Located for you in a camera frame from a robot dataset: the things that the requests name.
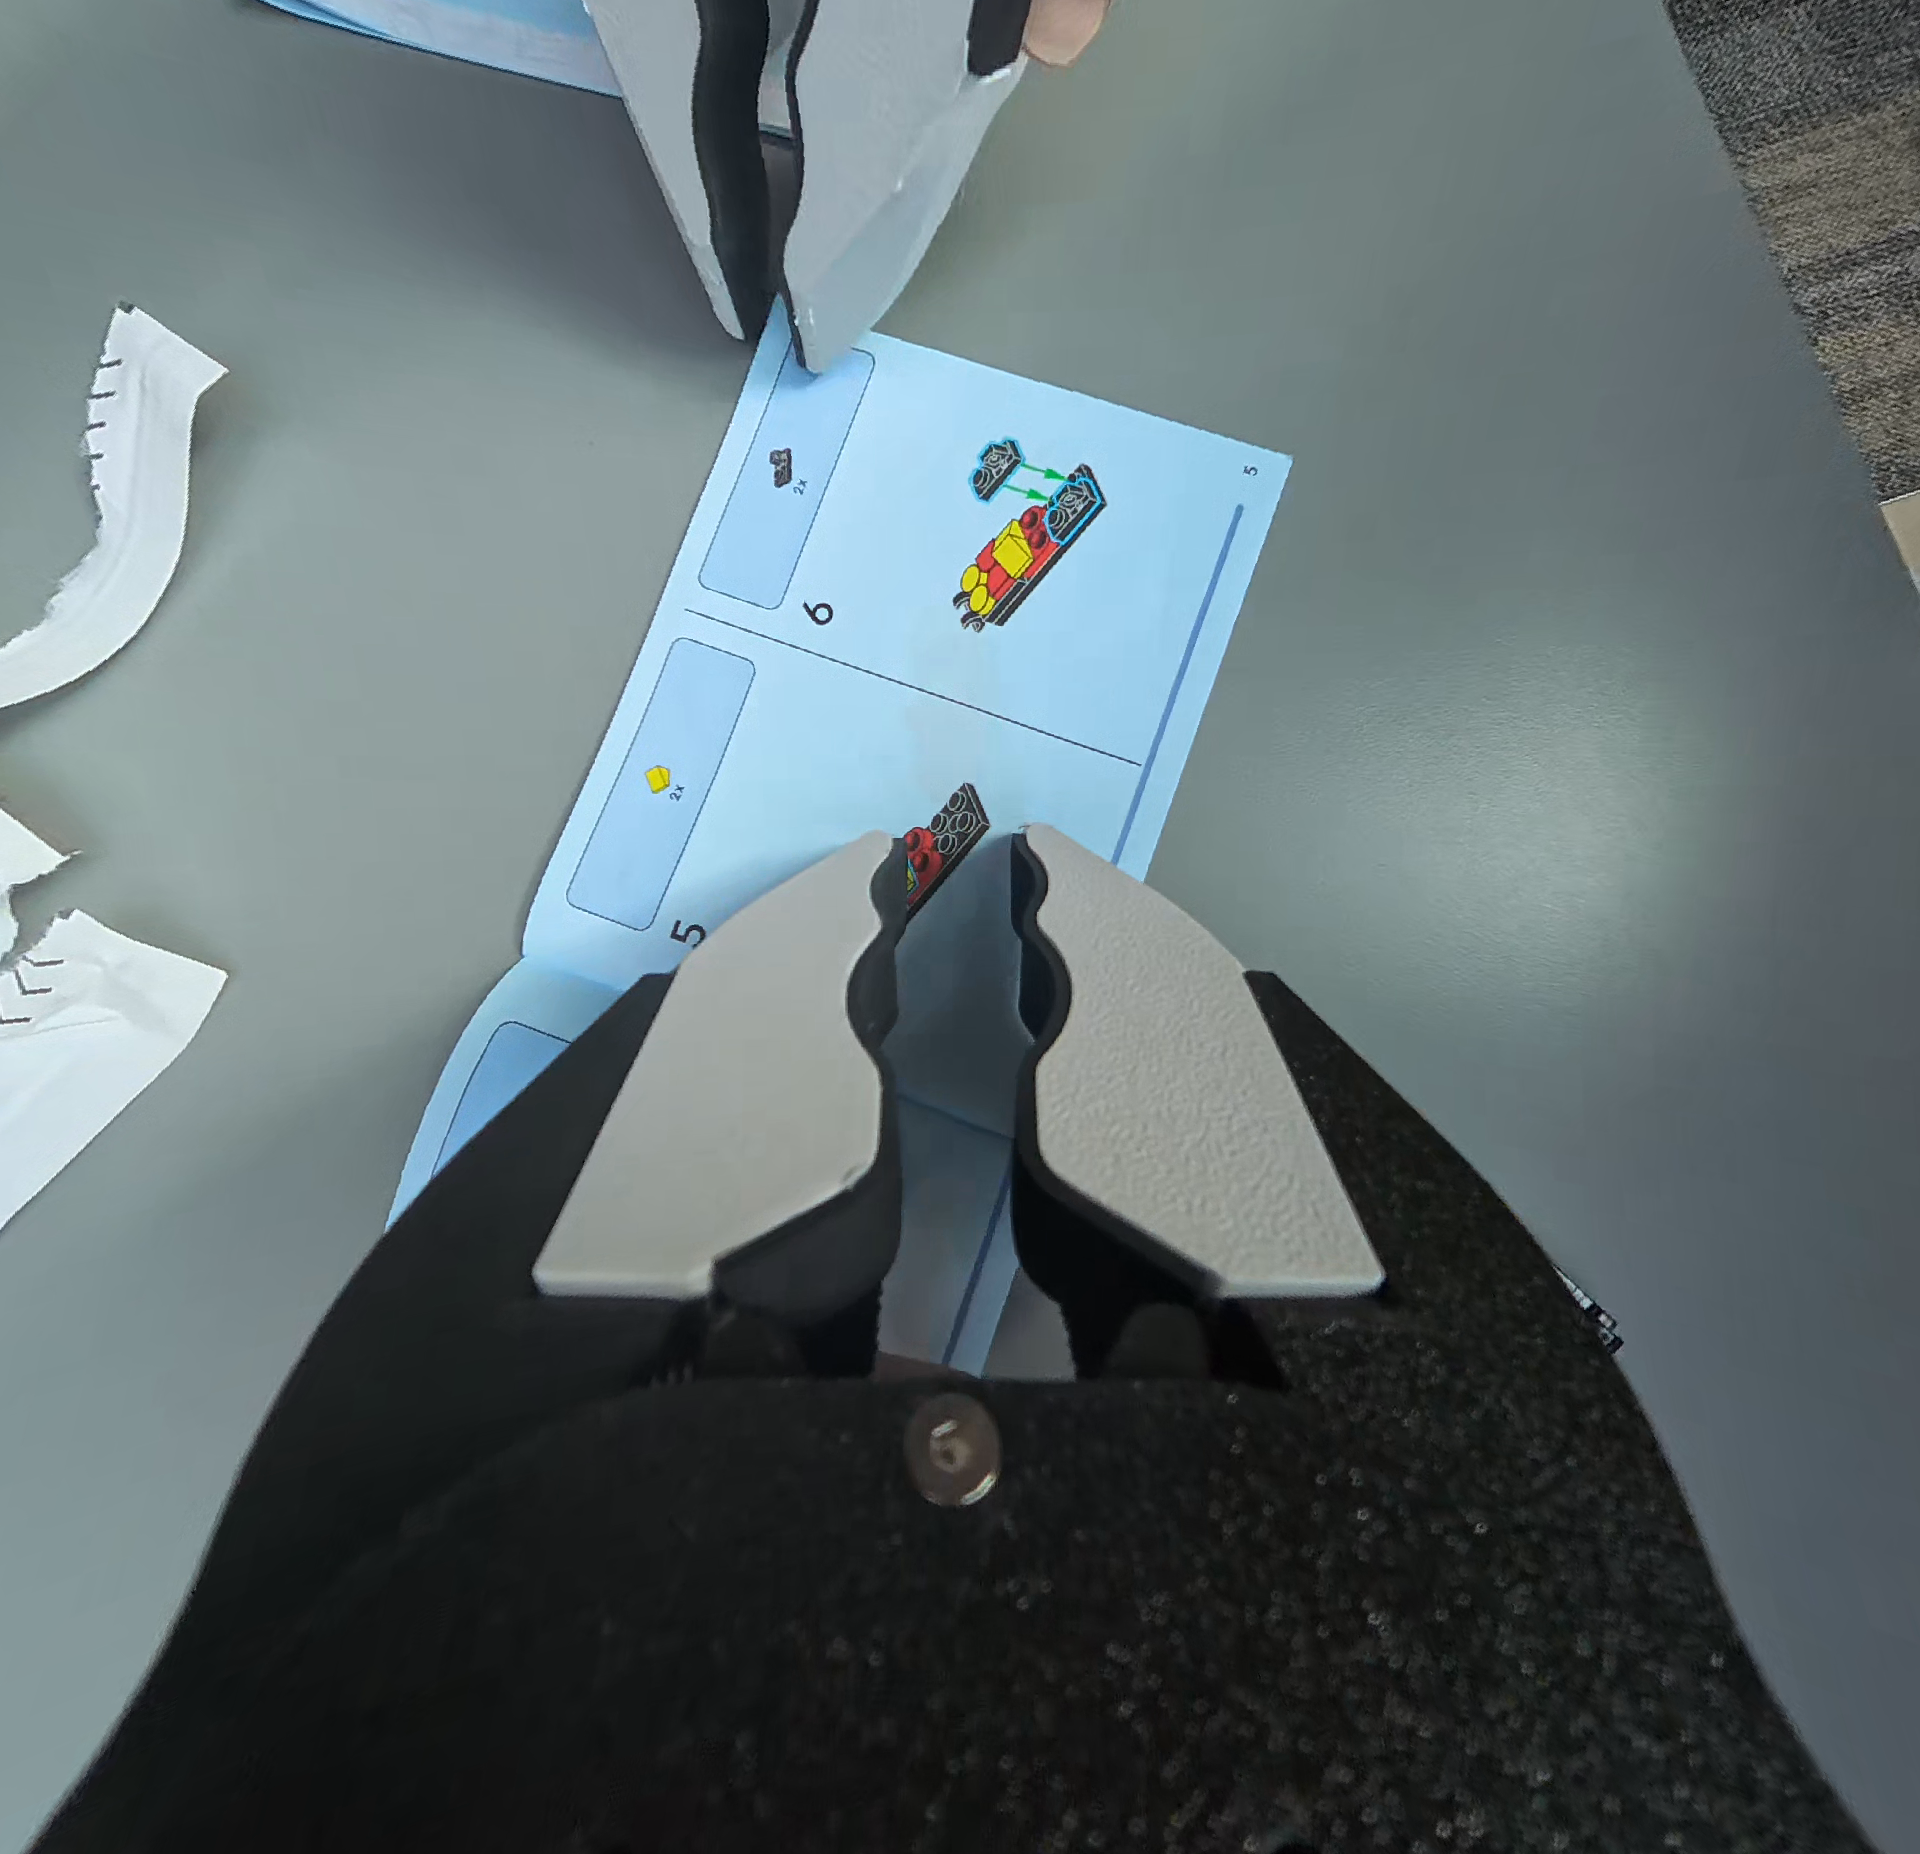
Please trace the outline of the grey desk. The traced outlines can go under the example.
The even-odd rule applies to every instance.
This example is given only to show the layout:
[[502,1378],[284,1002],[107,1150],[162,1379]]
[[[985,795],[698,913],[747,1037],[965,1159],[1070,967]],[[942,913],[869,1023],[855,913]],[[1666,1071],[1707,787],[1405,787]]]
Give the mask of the grey desk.
[[[2,1228],[35,1843],[510,965],[738,399],[624,111],[2,0],[2,633],[133,301],[181,572],[2,717],[15,906],[226,967]],[[1662,0],[1115,0],[887,330],[1289,454],[1152,880],[1621,1323],[1746,1641],[1918,1849],[1918,589]]]

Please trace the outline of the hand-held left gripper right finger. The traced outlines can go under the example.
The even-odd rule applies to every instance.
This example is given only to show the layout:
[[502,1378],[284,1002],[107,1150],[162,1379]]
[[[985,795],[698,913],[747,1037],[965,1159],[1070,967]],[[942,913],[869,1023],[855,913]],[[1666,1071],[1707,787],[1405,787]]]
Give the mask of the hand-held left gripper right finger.
[[1250,971],[1059,827],[1011,845],[1011,1224],[1075,1359],[1263,1359],[1251,1308],[1354,1301],[1380,1256]]

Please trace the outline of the torn white paper sheet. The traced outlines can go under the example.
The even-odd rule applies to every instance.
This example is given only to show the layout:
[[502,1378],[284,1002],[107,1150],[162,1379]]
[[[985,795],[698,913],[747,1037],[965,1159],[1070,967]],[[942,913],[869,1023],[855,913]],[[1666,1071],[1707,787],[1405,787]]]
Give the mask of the torn white paper sheet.
[[82,909],[2,971],[2,1221],[178,1061],[224,983]]

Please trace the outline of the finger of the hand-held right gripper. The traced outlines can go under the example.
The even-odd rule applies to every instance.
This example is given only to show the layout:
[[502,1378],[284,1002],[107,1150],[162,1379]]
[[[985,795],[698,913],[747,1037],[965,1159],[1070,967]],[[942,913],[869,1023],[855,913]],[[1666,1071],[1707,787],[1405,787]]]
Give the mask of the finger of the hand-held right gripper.
[[799,194],[782,284],[821,375],[913,281],[1022,73],[1035,0],[802,0],[785,91]]
[[754,341],[772,306],[757,91],[767,0],[584,0],[714,320]]

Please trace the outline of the blue instruction booklet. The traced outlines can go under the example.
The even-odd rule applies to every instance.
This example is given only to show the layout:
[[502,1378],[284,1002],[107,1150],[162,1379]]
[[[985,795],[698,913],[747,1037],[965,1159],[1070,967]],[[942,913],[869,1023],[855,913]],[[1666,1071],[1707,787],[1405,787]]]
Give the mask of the blue instruction booklet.
[[982,1372],[1016,1278],[1011,836],[1145,877],[1282,454],[772,312],[608,733],[390,1221],[628,984],[855,833],[962,851],[901,941],[879,1347]]

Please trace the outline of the torn white paper strip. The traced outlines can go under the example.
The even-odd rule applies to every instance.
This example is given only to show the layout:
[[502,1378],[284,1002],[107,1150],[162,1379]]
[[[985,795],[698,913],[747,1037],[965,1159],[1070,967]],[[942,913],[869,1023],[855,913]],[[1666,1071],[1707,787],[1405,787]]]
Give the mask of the torn white paper strip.
[[5,708],[79,682],[155,615],[182,553],[194,409],[221,377],[224,362],[117,306],[83,423],[95,541],[44,615],[2,646]]

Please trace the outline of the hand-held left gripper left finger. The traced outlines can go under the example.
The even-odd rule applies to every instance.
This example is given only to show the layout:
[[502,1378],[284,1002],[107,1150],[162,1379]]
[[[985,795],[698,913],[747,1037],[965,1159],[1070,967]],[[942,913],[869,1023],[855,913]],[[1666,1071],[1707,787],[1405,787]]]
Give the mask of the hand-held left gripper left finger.
[[680,965],[544,1241],[544,1295],[721,1300],[805,1332],[901,1241],[901,839],[869,832]]

